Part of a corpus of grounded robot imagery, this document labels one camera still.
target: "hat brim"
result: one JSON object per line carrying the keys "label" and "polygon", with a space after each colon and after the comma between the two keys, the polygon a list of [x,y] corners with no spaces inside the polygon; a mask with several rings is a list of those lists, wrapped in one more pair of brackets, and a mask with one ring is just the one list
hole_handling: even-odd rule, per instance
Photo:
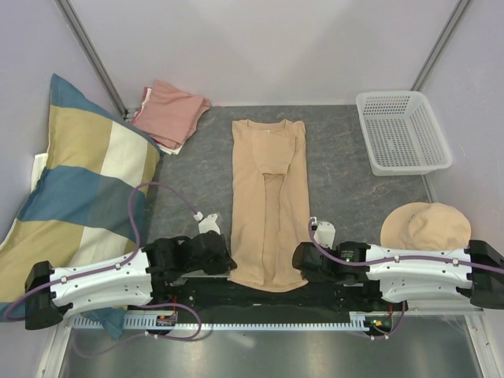
{"label": "hat brim", "polygon": [[413,202],[398,207],[390,213],[381,226],[380,243],[387,248],[404,248],[404,242],[400,239],[405,228],[408,227],[411,217],[431,204],[427,202]]}

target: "reflective floor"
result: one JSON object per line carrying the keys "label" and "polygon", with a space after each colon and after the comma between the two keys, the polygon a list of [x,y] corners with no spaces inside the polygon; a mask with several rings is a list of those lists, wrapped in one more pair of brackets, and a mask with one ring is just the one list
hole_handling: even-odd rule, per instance
{"label": "reflective floor", "polygon": [[[103,331],[73,333],[89,354],[113,344]],[[407,317],[391,339],[373,342],[343,332],[214,332],[194,342],[142,337],[100,358],[67,350],[67,368],[61,378],[482,377],[463,317]]]}

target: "metal corner post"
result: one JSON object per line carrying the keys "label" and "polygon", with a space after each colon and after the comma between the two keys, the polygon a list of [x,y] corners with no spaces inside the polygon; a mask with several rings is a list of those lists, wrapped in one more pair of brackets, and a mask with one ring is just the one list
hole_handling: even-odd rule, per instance
{"label": "metal corner post", "polygon": [[432,71],[432,68],[438,61],[441,53],[443,52],[444,48],[448,44],[448,41],[450,40],[450,37],[453,35],[455,28],[460,23],[462,17],[464,16],[465,12],[467,11],[469,5],[472,2],[473,0],[458,0],[458,3],[455,6],[450,17],[448,18],[447,23],[444,25],[441,34],[439,35],[437,41],[435,41],[435,44],[431,52],[429,53],[427,60],[425,61],[420,72],[418,73],[418,76],[415,79],[413,86],[411,87],[411,91],[420,91],[421,88],[424,86],[429,74]]}
{"label": "metal corner post", "polygon": [[110,79],[109,73],[106,71],[105,66],[103,65],[102,60],[98,56],[95,47],[91,43],[89,36],[84,30],[84,26],[79,20],[76,11],[74,10],[72,4],[70,4],[69,0],[54,0],[60,9],[61,13],[65,17],[69,27],[72,29],[74,35],[76,36],[79,44],[86,54],[89,62],[93,66],[93,69],[96,71],[98,78],[102,82],[103,87],[106,89],[107,93],[110,96],[114,106],[117,108],[117,111],[120,113],[122,117],[125,117],[128,109],[124,105],[122,99],[119,96],[119,92],[113,85],[112,80]]}

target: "beige hat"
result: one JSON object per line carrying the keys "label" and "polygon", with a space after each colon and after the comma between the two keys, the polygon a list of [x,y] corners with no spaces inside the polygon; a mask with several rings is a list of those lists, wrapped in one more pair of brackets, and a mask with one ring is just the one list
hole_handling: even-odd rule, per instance
{"label": "beige hat", "polygon": [[467,247],[471,224],[452,206],[415,202],[390,213],[380,238],[382,246],[400,250],[453,250]]}

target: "gray mat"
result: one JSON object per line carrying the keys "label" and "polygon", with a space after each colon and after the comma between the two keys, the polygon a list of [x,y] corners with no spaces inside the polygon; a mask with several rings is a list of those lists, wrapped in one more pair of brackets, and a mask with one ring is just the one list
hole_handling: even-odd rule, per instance
{"label": "gray mat", "polygon": [[[214,107],[180,155],[165,155],[155,180],[180,189],[204,214],[219,213],[229,239],[232,211],[233,120],[306,125],[309,204],[312,216],[336,227],[337,243],[380,241],[385,217],[408,202],[426,202],[420,176],[372,174],[355,106]],[[198,232],[191,212],[165,189],[148,195],[147,240]]]}

